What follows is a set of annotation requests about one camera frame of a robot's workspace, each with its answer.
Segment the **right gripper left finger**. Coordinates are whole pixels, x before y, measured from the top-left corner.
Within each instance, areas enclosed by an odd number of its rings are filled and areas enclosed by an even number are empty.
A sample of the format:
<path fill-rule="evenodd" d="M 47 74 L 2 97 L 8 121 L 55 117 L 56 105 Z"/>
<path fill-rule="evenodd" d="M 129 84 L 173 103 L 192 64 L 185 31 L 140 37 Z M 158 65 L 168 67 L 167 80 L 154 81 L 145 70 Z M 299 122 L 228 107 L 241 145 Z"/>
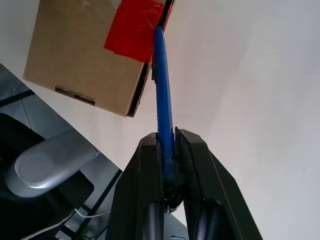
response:
<path fill-rule="evenodd" d="M 116 183 L 107 239 L 162 240 L 164 187 L 157 135 L 143 137 Z"/>

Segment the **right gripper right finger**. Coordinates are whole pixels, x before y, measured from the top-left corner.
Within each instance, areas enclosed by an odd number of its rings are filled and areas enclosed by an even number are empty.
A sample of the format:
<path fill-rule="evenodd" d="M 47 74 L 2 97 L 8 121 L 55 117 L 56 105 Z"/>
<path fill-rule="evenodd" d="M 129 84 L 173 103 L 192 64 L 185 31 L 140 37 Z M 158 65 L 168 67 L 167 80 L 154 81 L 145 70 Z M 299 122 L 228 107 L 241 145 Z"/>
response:
<path fill-rule="evenodd" d="M 260 240 L 262 235 L 240 188 L 195 133 L 176 128 L 177 161 L 191 240 Z"/>

